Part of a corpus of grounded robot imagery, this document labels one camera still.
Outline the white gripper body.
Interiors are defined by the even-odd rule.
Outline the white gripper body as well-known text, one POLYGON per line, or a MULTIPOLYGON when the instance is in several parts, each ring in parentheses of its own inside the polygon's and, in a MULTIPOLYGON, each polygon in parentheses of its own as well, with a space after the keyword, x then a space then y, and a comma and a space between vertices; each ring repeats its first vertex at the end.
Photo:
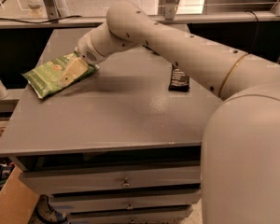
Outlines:
POLYGON ((99 57, 91 42, 91 34, 82 36, 76 46, 77 54, 88 64, 98 64, 99 57))

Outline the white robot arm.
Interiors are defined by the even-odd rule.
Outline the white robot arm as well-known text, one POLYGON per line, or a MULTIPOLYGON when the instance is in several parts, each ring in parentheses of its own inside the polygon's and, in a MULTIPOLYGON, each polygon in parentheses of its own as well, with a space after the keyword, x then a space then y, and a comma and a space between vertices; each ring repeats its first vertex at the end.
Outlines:
POLYGON ((280 64, 163 25, 126 1, 76 51, 98 64, 137 45, 221 102, 203 131, 203 224, 280 224, 280 64))

